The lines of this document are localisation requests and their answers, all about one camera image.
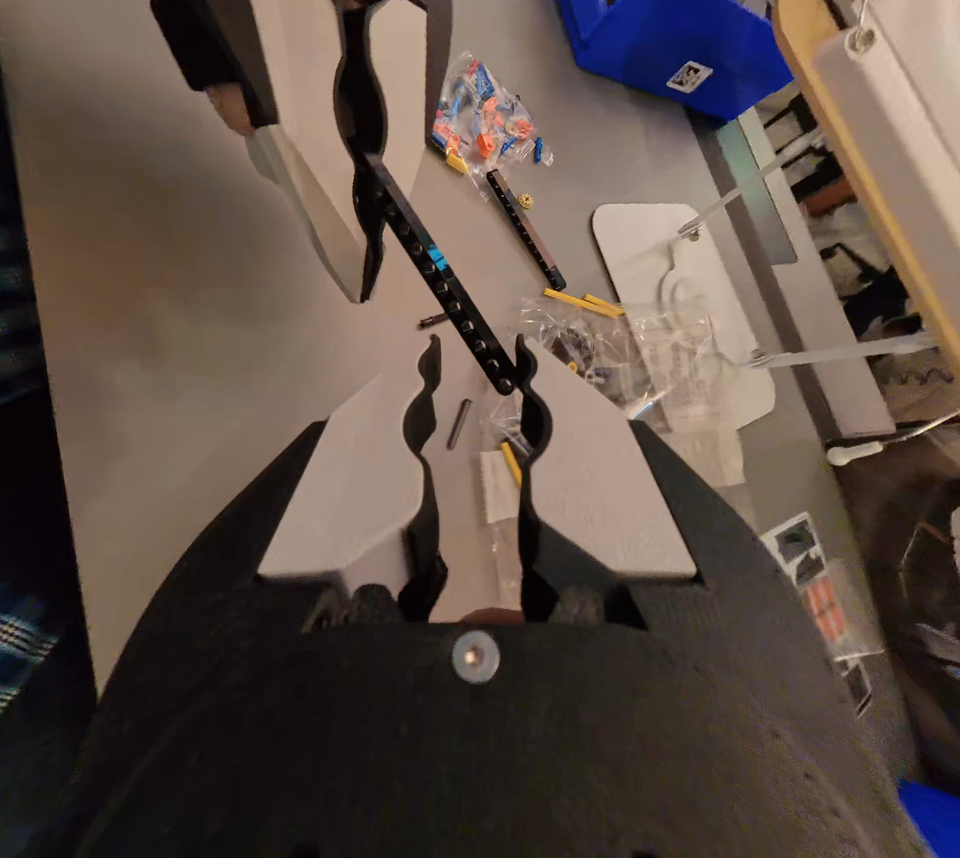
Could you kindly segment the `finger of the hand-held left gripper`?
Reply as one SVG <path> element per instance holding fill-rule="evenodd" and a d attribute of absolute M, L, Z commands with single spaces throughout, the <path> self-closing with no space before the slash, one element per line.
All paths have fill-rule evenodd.
<path fill-rule="evenodd" d="M 331 0 L 250 0 L 277 121 L 256 141 L 344 296 L 364 301 L 367 237 L 354 210 L 354 160 L 334 112 L 342 58 Z"/>
<path fill-rule="evenodd" d="M 386 167 L 419 167 L 426 151 L 426 12 L 385 0 L 368 16 L 368 43 L 386 112 Z"/>

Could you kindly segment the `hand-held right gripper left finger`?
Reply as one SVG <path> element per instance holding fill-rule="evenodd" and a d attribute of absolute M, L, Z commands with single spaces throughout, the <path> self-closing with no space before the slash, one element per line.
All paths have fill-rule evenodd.
<path fill-rule="evenodd" d="M 449 571 L 424 448 L 437 428 L 438 336 L 378 374 L 319 433 L 258 565 L 271 581 L 318 580 L 351 598 L 389 592 L 403 618 L 426 622 Z"/>

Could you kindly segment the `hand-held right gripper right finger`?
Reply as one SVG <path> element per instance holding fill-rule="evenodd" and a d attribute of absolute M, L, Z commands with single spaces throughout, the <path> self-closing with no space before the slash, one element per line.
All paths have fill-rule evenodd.
<path fill-rule="evenodd" d="M 520 604 L 546 623 L 565 598 L 608 623 L 642 623 L 639 583 L 698 569 L 630 420 L 540 342 L 515 342 L 522 394 Z"/>

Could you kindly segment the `bag of colourful lego pieces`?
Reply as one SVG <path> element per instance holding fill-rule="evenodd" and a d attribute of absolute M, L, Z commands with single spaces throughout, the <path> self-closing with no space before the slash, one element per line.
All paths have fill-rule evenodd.
<path fill-rule="evenodd" d="M 553 149 L 522 102 L 470 51 L 452 60 L 441 86 L 427 146 L 488 199 L 488 175 L 508 178 L 522 163 L 549 168 Z"/>

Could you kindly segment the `clear bag of lego parts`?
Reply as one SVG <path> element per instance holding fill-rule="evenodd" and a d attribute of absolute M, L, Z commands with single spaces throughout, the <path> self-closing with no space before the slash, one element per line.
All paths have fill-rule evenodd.
<path fill-rule="evenodd" d="M 650 426 L 719 490 L 746 483 L 735 422 L 735 368 L 696 300 L 672 311 L 605 315 L 545 294 L 524 300 L 516 331 L 539 342 L 629 420 Z"/>

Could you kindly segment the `lego set box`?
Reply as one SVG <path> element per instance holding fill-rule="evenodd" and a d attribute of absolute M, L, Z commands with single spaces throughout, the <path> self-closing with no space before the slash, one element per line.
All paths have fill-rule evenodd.
<path fill-rule="evenodd" d="M 747 426 L 747 480 L 762 539 L 798 589 L 857 717 L 882 705 L 892 672 L 827 443 L 893 428 L 863 357 L 811 360 L 856 338 L 758 112 L 696 128 L 719 192 L 745 190 L 710 219 L 775 385 L 774 411 Z"/>

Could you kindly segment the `clear bag white label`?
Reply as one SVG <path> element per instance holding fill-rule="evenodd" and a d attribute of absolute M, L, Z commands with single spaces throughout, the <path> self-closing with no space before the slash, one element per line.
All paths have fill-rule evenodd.
<path fill-rule="evenodd" d="M 479 424 L 478 475 L 482 534 L 496 587 L 495 603 L 519 612 L 522 565 L 519 552 L 521 460 L 528 454 L 522 436 L 519 396 L 503 399 Z"/>

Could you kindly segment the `white stand base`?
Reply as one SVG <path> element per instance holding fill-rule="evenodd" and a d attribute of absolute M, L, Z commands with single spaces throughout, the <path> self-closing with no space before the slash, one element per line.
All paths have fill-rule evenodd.
<path fill-rule="evenodd" d="M 744 428 L 774 411 L 770 373 L 752 367 L 760 343 L 712 231 L 695 240 L 679 229 L 695 218 L 686 204 L 603 204 L 591 219 L 597 247 L 621 304 L 676 321 L 690 309 L 709 322 L 726 379 L 726 409 Z"/>

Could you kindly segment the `blue plastic bin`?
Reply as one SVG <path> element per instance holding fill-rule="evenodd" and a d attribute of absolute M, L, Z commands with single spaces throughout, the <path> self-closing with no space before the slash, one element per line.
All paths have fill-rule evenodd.
<path fill-rule="evenodd" d="M 556 0 L 577 65 L 725 122 L 793 75 L 770 20 L 735 0 Z"/>
<path fill-rule="evenodd" d="M 905 812 L 936 857 L 959 857 L 959 798 L 904 781 L 898 796 Z"/>

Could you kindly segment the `person's plaid shirt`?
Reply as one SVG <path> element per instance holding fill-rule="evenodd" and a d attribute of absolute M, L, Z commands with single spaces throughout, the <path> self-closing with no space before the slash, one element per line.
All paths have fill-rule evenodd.
<path fill-rule="evenodd" d="M 52 400 L 18 194 L 1 199 L 2 709 L 66 624 L 66 513 Z"/>

